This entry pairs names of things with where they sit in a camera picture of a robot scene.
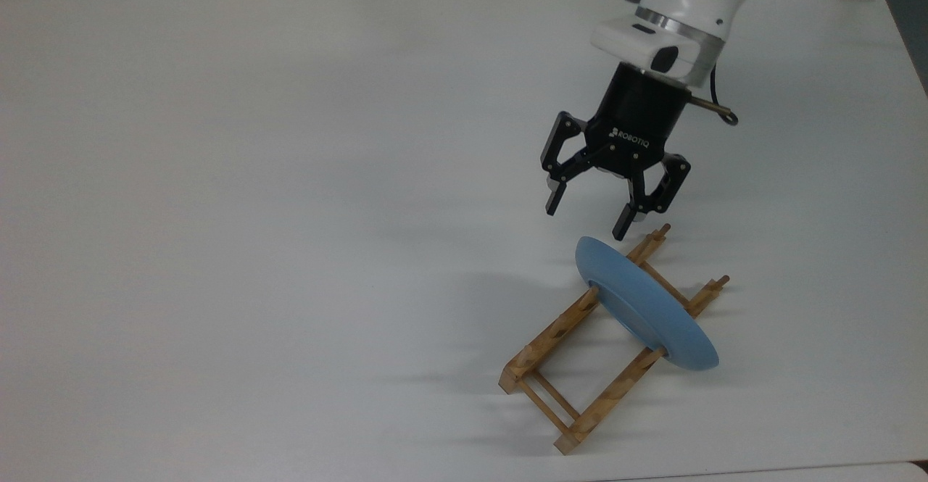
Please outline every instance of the cable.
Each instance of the cable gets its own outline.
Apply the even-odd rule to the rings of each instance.
[[[718,95],[716,95],[716,66],[712,66],[712,72],[709,73],[709,92],[712,93],[712,102],[715,105],[719,105]],[[723,122],[728,123],[729,125],[738,125],[738,116],[735,113],[730,113],[730,115],[723,115],[721,112],[718,114],[719,118],[722,118]]]

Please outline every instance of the plate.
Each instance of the plate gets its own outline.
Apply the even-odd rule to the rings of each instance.
[[[664,359],[685,370],[718,366],[718,354],[682,304],[653,277],[596,238],[577,241],[577,270],[599,288],[600,303],[644,346],[667,350]]]

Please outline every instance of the table surface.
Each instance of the table surface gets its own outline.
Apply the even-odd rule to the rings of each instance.
[[[652,259],[721,363],[571,456],[503,365],[626,186],[556,217],[620,0],[0,0],[0,478],[600,480],[928,457],[928,102],[884,0],[749,0]],[[547,366],[583,406],[604,310]]]

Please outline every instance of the robotiq logo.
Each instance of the robotiq logo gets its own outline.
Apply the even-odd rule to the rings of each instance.
[[[614,129],[613,129],[613,132],[610,133],[609,136],[610,136],[610,138],[622,138],[622,139],[624,139],[625,141],[630,141],[630,142],[632,142],[632,143],[637,143],[637,144],[639,144],[640,146],[642,146],[642,147],[644,147],[644,148],[647,148],[647,146],[650,145],[650,142],[647,141],[647,139],[641,139],[641,138],[639,138],[639,136],[630,135],[630,134],[627,133],[626,131],[619,130],[619,129],[617,129],[617,128],[614,128]]]

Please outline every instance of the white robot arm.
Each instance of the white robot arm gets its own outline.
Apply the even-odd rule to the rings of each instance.
[[[584,122],[561,112],[541,155],[551,195],[547,214],[554,215],[567,182],[596,167],[629,181],[629,203],[613,237],[622,240],[632,221],[647,212],[665,212],[689,174],[682,155],[664,152],[677,118],[687,103],[719,112],[732,125],[727,109],[694,98],[710,75],[729,37],[735,12],[745,0],[631,0],[633,15],[600,23],[592,43],[622,60],[596,115]],[[564,141],[584,135],[587,145],[565,162],[558,156]],[[644,171],[663,165],[664,174],[650,194]]]
[[[593,45],[646,70],[702,86],[745,0],[640,0],[634,15],[601,23]]]

